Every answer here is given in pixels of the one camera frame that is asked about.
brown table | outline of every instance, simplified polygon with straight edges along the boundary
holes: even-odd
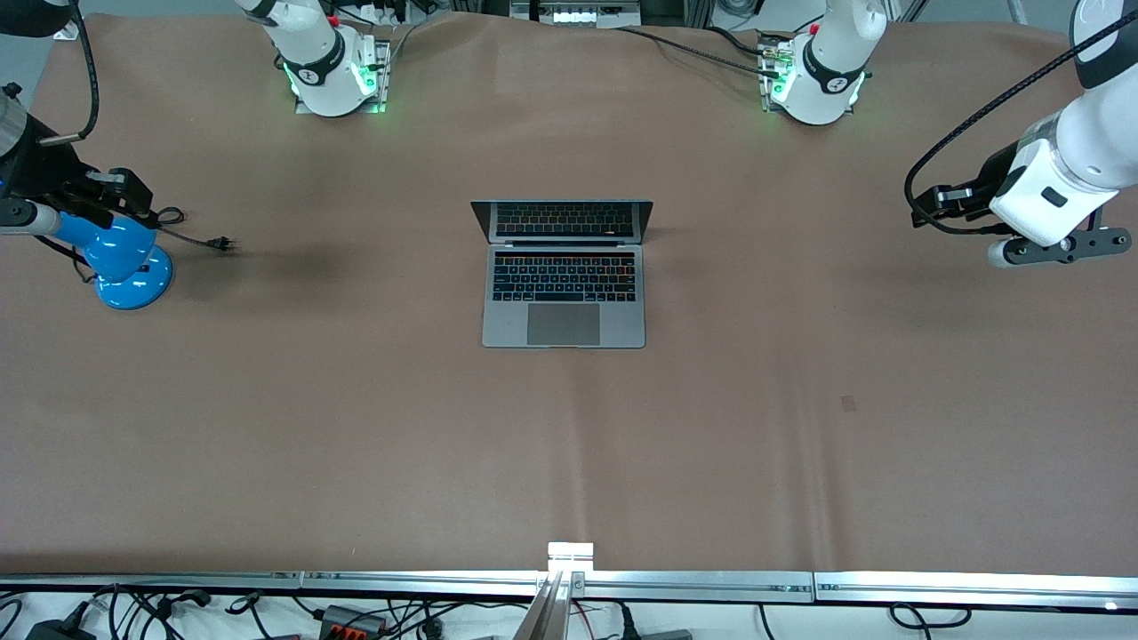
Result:
[[[116,313],[0,243],[0,571],[537,568],[584,540],[604,569],[1138,572],[1135,255],[999,271],[900,192],[1057,35],[891,25],[857,115],[814,129],[625,33],[450,16],[386,114],[339,120],[291,114],[241,19],[91,33],[82,157],[245,252],[163,240],[174,285]],[[1078,90],[1054,74],[918,187]],[[85,109],[60,44],[33,112]],[[646,348],[480,346],[469,202],[527,197],[655,202]]]

laptop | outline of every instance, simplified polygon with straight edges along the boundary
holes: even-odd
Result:
[[[470,203],[490,244],[483,344],[644,346],[648,200]]]

gray floor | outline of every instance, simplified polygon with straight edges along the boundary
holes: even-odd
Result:
[[[1071,8],[1077,0],[1023,0],[1031,25],[1066,32]],[[822,13],[824,0],[768,0],[761,14],[745,23],[749,28],[790,30]],[[163,16],[195,14],[238,14],[232,0],[84,0],[86,14],[122,16]],[[1006,0],[932,0],[921,16],[922,22],[1009,22]],[[734,26],[737,18],[725,17],[717,24]],[[0,35],[0,84],[16,82],[24,88],[20,96],[31,105],[35,85],[43,74],[51,39],[30,40]],[[64,46],[77,46],[65,43]]]

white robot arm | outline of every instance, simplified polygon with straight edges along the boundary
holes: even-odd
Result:
[[[988,257],[996,266],[1069,263],[1129,249],[1125,229],[1099,223],[1100,207],[1120,190],[1138,184],[1136,19],[1138,0],[1081,0],[1072,16],[1071,40],[1073,48],[1081,49],[1075,64],[1085,93],[993,154],[975,180],[937,186],[913,198],[914,225],[1013,236],[990,247]],[[1042,75],[1033,74],[1030,80]],[[915,172],[937,150],[1014,93],[997,98],[922,158],[909,173],[907,195]],[[1001,223],[959,229],[941,222],[947,218],[973,221],[988,214]],[[1083,220],[1088,220],[1087,228],[1079,230]]]
[[[817,30],[791,42],[793,67],[770,101],[806,124],[830,124],[857,99],[889,22],[883,0],[826,0]]]
[[[316,0],[236,0],[281,55],[292,90],[313,113],[352,113],[380,90],[376,40],[332,26]]]

laptop trackpad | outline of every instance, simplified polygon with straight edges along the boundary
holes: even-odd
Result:
[[[531,345],[601,344],[601,305],[531,304],[526,343]]]

